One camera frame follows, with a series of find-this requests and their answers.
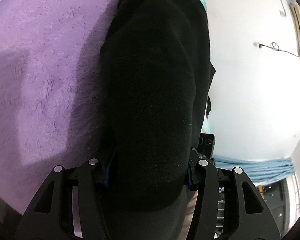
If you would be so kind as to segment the large black garment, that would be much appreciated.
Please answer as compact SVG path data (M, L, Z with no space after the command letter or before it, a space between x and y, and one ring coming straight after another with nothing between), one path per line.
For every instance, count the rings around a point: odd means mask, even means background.
M179 239L196 194L185 185L215 74L200 0L119 0L89 92L85 145L107 165L111 239ZM96 88L97 93L90 91Z

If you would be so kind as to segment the light blue curtain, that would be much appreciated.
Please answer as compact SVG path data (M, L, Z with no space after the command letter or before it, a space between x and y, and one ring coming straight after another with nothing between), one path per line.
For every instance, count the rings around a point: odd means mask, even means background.
M295 174L292 159L281 158L272 160L242 160L214 156L215 166L224 170L240 167L255 185L269 185L286 179Z

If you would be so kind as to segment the purple fleece bed blanket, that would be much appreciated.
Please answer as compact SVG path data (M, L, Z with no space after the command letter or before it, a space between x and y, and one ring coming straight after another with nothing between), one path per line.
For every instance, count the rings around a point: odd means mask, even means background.
M98 149L99 54L119 0L0 1L0 198L24 213Z

